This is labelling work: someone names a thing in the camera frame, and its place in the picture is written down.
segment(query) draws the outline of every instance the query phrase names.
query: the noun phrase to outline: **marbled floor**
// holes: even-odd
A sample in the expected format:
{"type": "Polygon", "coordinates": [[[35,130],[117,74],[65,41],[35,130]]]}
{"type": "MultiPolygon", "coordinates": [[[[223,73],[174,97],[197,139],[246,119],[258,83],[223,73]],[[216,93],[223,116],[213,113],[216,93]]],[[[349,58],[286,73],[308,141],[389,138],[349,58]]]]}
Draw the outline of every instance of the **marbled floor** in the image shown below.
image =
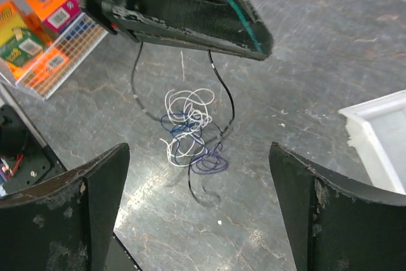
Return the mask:
{"type": "MultiPolygon", "coordinates": [[[[131,41],[106,37],[45,103],[16,93],[68,168],[116,143],[130,144],[115,231],[145,270],[295,269],[268,165],[272,141],[369,182],[347,146],[345,121],[337,111],[405,89],[406,5],[251,1],[275,37],[275,49],[264,62],[214,55],[237,107],[224,153],[230,168],[206,181],[221,196],[216,207],[198,205],[186,178],[169,186],[178,172],[168,165],[159,141],[168,135],[131,97],[129,76],[138,48],[131,41]]],[[[164,113],[167,90],[208,87],[217,96],[214,120],[226,124],[230,117],[225,92],[202,51],[146,45],[135,81],[154,114],[164,113]]],[[[199,189],[201,181],[192,178],[199,189]]]]}

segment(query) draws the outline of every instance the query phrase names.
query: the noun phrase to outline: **cable bundle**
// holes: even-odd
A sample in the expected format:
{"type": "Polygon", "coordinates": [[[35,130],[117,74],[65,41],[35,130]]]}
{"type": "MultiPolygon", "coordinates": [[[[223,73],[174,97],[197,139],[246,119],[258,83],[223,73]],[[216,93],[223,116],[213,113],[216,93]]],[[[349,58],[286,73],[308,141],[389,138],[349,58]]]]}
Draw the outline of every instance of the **cable bundle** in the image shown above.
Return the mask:
{"type": "MultiPolygon", "coordinates": [[[[190,173],[193,171],[194,173],[200,175],[209,175],[219,173],[228,168],[228,162],[220,156],[220,152],[223,150],[223,141],[232,131],[232,124],[235,119],[235,106],[232,94],[219,75],[209,50],[207,54],[209,55],[211,67],[213,68],[214,73],[230,99],[232,117],[229,120],[228,125],[223,130],[216,125],[219,135],[206,140],[206,142],[203,140],[203,128],[205,128],[213,120],[207,111],[207,106],[214,101],[214,93],[210,89],[205,88],[195,91],[183,90],[177,93],[172,93],[174,90],[169,91],[165,96],[167,114],[159,119],[149,112],[144,106],[134,86],[134,75],[138,60],[140,59],[142,47],[143,43],[140,44],[133,71],[131,73],[131,90],[133,92],[133,98],[140,106],[142,112],[144,112],[152,120],[160,121],[162,127],[165,128],[173,137],[169,143],[163,139],[160,140],[166,144],[167,159],[172,165],[178,167],[188,167],[188,186],[192,197],[203,206],[212,206],[212,202],[200,200],[192,190],[190,173]],[[204,102],[203,99],[201,99],[201,97],[197,94],[199,91],[209,92],[211,94],[211,99],[208,102],[204,102]],[[183,109],[174,112],[174,103],[178,101],[184,102],[183,109]],[[186,140],[192,142],[190,143],[189,148],[185,151],[182,146],[184,146],[183,143],[185,143],[186,140]],[[212,143],[216,144],[212,149],[208,149],[207,146],[212,143]],[[189,161],[187,163],[180,163],[180,159],[184,157],[189,157],[189,161]]],[[[207,191],[203,185],[202,189],[206,195],[210,195],[212,197],[214,196],[217,201],[220,200],[220,196],[217,193],[207,191]]]]}
{"type": "Polygon", "coordinates": [[[209,175],[224,171],[228,162],[219,153],[222,145],[209,150],[202,137],[203,129],[212,122],[207,106],[214,101],[214,92],[207,88],[195,91],[170,90],[165,96],[166,115],[162,116],[160,123],[173,139],[170,142],[160,139],[166,144],[168,162],[177,167],[192,166],[193,172],[200,175],[209,175]],[[199,93],[206,92],[209,99],[204,101],[199,93]],[[174,110],[176,104],[183,103],[181,110],[174,110]]]}

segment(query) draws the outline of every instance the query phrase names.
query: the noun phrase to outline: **barcode label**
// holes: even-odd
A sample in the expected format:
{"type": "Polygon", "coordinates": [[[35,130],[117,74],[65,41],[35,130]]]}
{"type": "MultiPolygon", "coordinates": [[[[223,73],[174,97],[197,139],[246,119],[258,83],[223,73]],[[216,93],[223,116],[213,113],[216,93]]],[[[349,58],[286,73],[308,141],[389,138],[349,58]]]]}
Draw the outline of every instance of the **barcode label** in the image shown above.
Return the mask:
{"type": "Polygon", "coordinates": [[[46,70],[50,72],[52,69],[57,68],[63,63],[65,63],[65,59],[60,55],[55,55],[50,61],[48,61],[48,63],[46,63],[49,66],[46,70]]]}
{"type": "Polygon", "coordinates": [[[48,22],[55,28],[59,28],[69,19],[69,17],[69,13],[66,12],[64,8],[59,8],[48,18],[48,22]]]}
{"type": "Polygon", "coordinates": [[[41,52],[43,50],[43,47],[41,47],[39,44],[35,43],[30,38],[27,38],[26,40],[24,40],[18,47],[21,50],[23,50],[24,52],[27,52],[31,56],[34,56],[38,52],[41,52]]]}

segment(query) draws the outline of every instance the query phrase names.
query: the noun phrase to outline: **yellow box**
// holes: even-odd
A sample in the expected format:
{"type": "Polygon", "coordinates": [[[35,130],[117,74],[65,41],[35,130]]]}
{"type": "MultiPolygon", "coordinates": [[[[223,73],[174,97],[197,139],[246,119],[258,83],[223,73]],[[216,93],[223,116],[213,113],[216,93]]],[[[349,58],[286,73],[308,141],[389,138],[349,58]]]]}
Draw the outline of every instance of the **yellow box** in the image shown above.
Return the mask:
{"type": "Polygon", "coordinates": [[[45,49],[13,1],[0,5],[0,57],[22,67],[45,49]]]}

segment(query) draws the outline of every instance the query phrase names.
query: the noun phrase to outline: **black wire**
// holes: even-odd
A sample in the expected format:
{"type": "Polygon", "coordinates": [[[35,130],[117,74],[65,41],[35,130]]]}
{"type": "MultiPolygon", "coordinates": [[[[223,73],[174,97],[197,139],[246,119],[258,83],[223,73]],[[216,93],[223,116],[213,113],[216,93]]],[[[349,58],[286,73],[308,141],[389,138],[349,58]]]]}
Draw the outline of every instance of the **black wire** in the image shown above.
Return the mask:
{"type": "Polygon", "coordinates": [[[135,58],[133,71],[131,71],[131,91],[133,92],[134,100],[137,102],[138,106],[140,106],[142,112],[144,114],[146,114],[147,116],[149,116],[153,121],[160,122],[160,117],[157,117],[157,116],[153,115],[151,112],[149,112],[148,109],[141,102],[140,98],[138,97],[137,91],[135,90],[135,86],[134,86],[134,76],[135,76],[135,72],[137,71],[138,62],[140,61],[140,56],[141,56],[143,45],[144,45],[144,43],[141,42],[140,49],[138,50],[137,57],[135,58]]]}
{"type": "MultiPolygon", "coordinates": [[[[134,86],[135,72],[136,72],[136,68],[137,68],[138,62],[140,61],[140,56],[141,56],[142,48],[143,48],[143,42],[141,42],[141,44],[140,44],[140,49],[138,50],[138,54],[137,54],[137,57],[136,57],[135,62],[134,62],[134,67],[133,67],[133,70],[131,71],[131,91],[133,92],[133,98],[136,100],[137,104],[140,106],[142,112],[144,112],[144,113],[145,113],[147,116],[149,116],[152,120],[157,121],[157,122],[160,122],[161,118],[160,118],[160,117],[157,117],[157,116],[154,116],[153,114],[151,114],[151,113],[147,110],[147,108],[144,106],[144,104],[142,104],[142,102],[141,102],[140,98],[138,97],[138,94],[137,94],[137,92],[136,92],[136,90],[135,90],[135,86],[134,86]]],[[[229,120],[228,125],[227,125],[223,130],[221,130],[220,127],[217,126],[217,124],[216,124],[216,126],[217,126],[217,128],[218,128],[218,130],[219,130],[219,133],[220,133],[220,137],[216,136],[216,137],[211,138],[210,140],[208,140],[208,141],[206,142],[206,145],[209,145],[210,143],[212,143],[213,141],[215,141],[215,140],[217,140],[217,139],[219,138],[217,144],[216,144],[216,145],[214,146],[214,148],[212,149],[212,152],[215,152],[216,149],[218,148],[218,146],[222,143],[222,141],[224,141],[224,140],[228,137],[228,135],[230,134],[230,132],[231,132],[231,130],[232,130],[231,127],[232,127],[232,124],[233,124],[234,119],[235,119],[235,105],[234,105],[234,99],[233,99],[233,96],[232,96],[230,90],[228,89],[227,85],[224,83],[223,79],[221,78],[220,74],[219,74],[218,71],[217,71],[216,66],[214,65],[213,58],[212,58],[212,56],[211,56],[211,51],[209,50],[209,51],[207,52],[207,54],[209,55],[209,61],[210,61],[211,67],[212,67],[213,70],[214,70],[214,73],[216,74],[216,76],[217,76],[218,80],[220,81],[221,85],[224,87],[225,91],[227,92],[227,95],[228,95],[228,97],[229,97],[229,99],[230,99],[231,108],[232,108],[232,118],[229,120]]],[[[189,191],[190,191],[192,197],[193,197],[199,204],[201,204],[201,205],[203,205],[203,206],[212,206],[213,204],[212,204],[211,202],[204,202],[204,201],[201,201],[201,200],[196,196],[195,192],[194,192],[193,189],[192,189],[192,183],[191,183],[191,181],[190,181],[190,172],[191,172],[191,170],[192,170],[192,163],[193,163],[193,160],[194,160],[194,158],[195,158],[195,156],[196,156],[198,150],[199,150],[199,148],[198,148],[198,149],[195,151],[195,153],[193,154],[192,158],[190,159],[189,166],[188,166],[188,186],[189,186],[189,191]]],[[[218,201],[220,200],[220,196],[219,196],[217,193],[210,192],[210,191],[206,190],[206,188],[205,188],[203,185],[202,185],[202,188],[203,188],[203,191],[204,191],[207,195],[215,196],[215,197],[217,197],[217,200],[218,200],[218,201]]]]}
{"type": "MultiPolygon", "coordinates": [[[[217,142],[217,144],[214,146],[214,148],[212,149],[212,152],[215,152],[216,149],[217,149],[217,147],[221,144],[222,141],[224,141],[224,140],[228,137],[228,135],[230,134],[230,132],[231,132],[231,130],[232,130],[231,127],[232,127],[232,124],[233,124],[234,119],[235,119],[235,105],[234,105],[234,99],[233,99],[233,96],[232,96],[230,90],[228,89],[227,85],[224,83],[223,79],[221,78],[220,74],[219,74],[218,71],[217,71],[216,66],[214,65],[213,58],[212,58],[212,56],[211,56],[211,51],[209,50],[209,51],[207,52],[207,54],[209,55],[209,61],[210,61],[211,67],[212,67],[213,70],[214,70],[214,73],[216,74],[216,76],[217,76],[218,80],[220,81],[221,85],[223,85],[225,91],[227,92],[227,95],[228,95],[228,97],[229,97],[229,99],[230,99],[230,103],[231,103],[231,109],[232,109],[232,118],[229,120],[228,125],[224,128],[224,130],[220,130],[220,128],[218,127],[218,129],[219,129],[219,131],[220,131],[220,139],[219,139],[219,141],[217,142]]],[[[209,141],[206,142],[206,145],[209,145],[211,142],[215,141],[216,139],[218,139],[218,137],[210,139],[209,141]]],[[[198,149],[197,149],[197,150],[195,151],[195,153],[193,154],[193,157],[190,158],[190,162],[189,162],[189,167],[188,167],[188,186],[189,186],[189,191],[190,191],[192,197],[193,197],[199,204],[201,204],[201,205],[203,205],[203,206],[212,206],[213,204],[212,204],[211,202],[204,202],[204,201],[201,201],[201,200],[196,196],[195,192],[194,192],[193,189],[192,189],[192,183],[191,183],[191,181],[190,181],[190,173],[191,173],[191,171],[192,171],[192,163],[193,163],[193,160],[194,160],[194,158],[195,158],[195,155],[196,155],[197,151],[198,151],[198,149]]],[[[206,190],[206,188],[205,188],[203,185],[202,185],[202,188],[203,188],[203,191],[204,191],[207,195],[214,195],[214,196],[217,197],[217,200],[218,200],[218,201],[220,200],[220,196],[219,196],[217,193],[208,192],[208,191],[206,190]]]]}

